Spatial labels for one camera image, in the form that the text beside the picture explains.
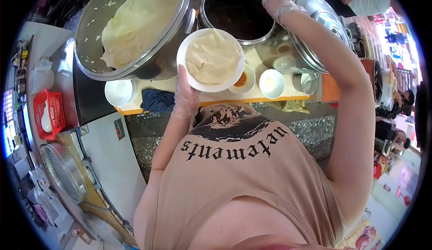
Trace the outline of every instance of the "plastic glove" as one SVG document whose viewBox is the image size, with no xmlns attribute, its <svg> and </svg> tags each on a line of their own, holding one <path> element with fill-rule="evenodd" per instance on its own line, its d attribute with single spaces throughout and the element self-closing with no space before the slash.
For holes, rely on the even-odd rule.
<svg viewBox="0 0 432 250">
<path fill-rule="evenodd" d="M 263 0 L 262 4 L 268 14 L 284 28 L 285 26 L 280 23 L 280 16 L 283 12 L 302 11 L 306 13 L 306 10 L 302 6 L 296 5 L 292 0 Z"/>
<path fill-rule="evenodd" d="M 174 95 L 175 106 L 171 116 L 191 119 L 200 106 L 200 92 L 187 82 L 186 68 L 179 64 L 177 68 L 177 88 Z"/>
</svg>

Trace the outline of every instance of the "orange countertop edge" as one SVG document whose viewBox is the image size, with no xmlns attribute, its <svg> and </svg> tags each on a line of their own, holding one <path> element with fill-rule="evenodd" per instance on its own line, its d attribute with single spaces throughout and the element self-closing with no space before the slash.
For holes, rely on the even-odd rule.
<svg viewBox="0 0 432 250">
<path fill-rule="evenodd" d="M 243 99 L 243 100 L 220 100 L 220 101 L 212 101 L 212 102 L 202 102 L 200 104 L 200 107 L 206 107 L 209 105 L 213 105 L 216 103 L 222 103 L 222 102 L 242 102 L 242 103 L 250 103 L 250 102 L 275 102 L 275 101 L 291 101 L 291 100 L 308 100 L 310 99 L 309 96 L 284 96 L 279 97 L 277 99 L 267 99 L 267 98 L 251 98 L 251 99 Z M 119 107 L 114 107 L 121 115 L 134 115 L 134 114 L 141 114 L 143 110 L 140 109 L 132 109 L 132 110 L 122 110 Z"/>
</svg>

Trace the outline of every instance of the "blue cloth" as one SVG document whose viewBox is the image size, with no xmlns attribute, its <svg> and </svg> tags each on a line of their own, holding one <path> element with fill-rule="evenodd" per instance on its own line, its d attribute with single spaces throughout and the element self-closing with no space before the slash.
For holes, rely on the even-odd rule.
<svg viewBox="0 0 432 250">
<path fill-rule="evenodd" d="M 141 91 L 143 112 L 163 112 L 172 111 L 174 107 L 174 93 L 155 89 L 145 89 Z"/>
</svg>

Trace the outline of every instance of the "small white bowl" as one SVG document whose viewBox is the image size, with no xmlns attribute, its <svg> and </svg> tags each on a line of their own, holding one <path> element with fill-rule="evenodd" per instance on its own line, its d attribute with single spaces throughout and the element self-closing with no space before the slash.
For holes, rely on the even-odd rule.
<svg viewBox="0 0 432 250">
<path fill-rule="evenodd" d="M 137 80 L 114 80 L 105 83 L 105 98 L 115 107 L 134 101 L 138 92 Z"/>
<path fill-rule="evenodd" d="M 201 37 L 201 36 L 207 34 L 208 30 L 217 30 L 219 32 L 220 36 L 224 37 L 227 40 L 235 41 L 237 44 L 237 48 L 241 53 L 241 58 L 237 64 L 237 68 L 235 69 L 234 74 L 231 75 L 230 77 L 227 77 L 226 81 L 222 84 L 203 85 L 200 82 L 198 82 L 197 80 L 195 80 L 195 78 L 192 77 L 189 74 L 189 71 L 187 70 L 187 66 L 186 66 L 187 47 L 195 38 L 198 38 L 198 37 Z M 179 64 L 183 65 L 186 68 L 187 82 L 189 83 L 189 85 L 191 85 L 192 88 L 199 90 L 199 91 L 204 91 L 204 92 L 219 92 L 219 91 L 224 91 L 224 90 L 228 89 L 229 87 L 234 85 L 235 82 L 237 82 L 237 80 L 240 78 L 241 74 L 243 73 L 243 68 L 245 67 L 245 53 L 243 52 L 243 49 L 241 48 L 237 39 L 234 38 L 234 36 L 232 36 L 228 32 L 223 31 L 223 30 L 218 30 L 218 29 L 202 29 L 202 30 L 197 30 L 197 31 L 191 33 L 188 37 L 186 37 L 183 40 L 183 42 L 179 46 L 178 51 L 177 51 L 177 67 Z"/>
<path fill-rule="evenodd" d="M 245 69 L 243 69 L 246 75 L 246 83 L 242 86 L 231 86 L 228 88 L 232 93 L 244 94 L 251 91 L 255 86 L 255 72 L 252 70 L 251 66 L 245 64 Z"/>
<path fill-rule="evenodd" d="M 281 73 L 275 69 L 268 69 L 260 77 L 260 90 L 268 99 L 277 99 L 284 93 L 285 79 Z"/>
</svg>

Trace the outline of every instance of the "poster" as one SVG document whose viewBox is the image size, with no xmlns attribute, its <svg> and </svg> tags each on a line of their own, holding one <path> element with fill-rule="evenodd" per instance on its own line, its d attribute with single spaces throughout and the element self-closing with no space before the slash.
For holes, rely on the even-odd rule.
<svg viewBox="0 0 432 250">
<path fill-rule="evenodd" d="M 385 242 L 368 219 L 361 219 L 336 248 L 341 250 L 381 250 Z"/>
</svg>

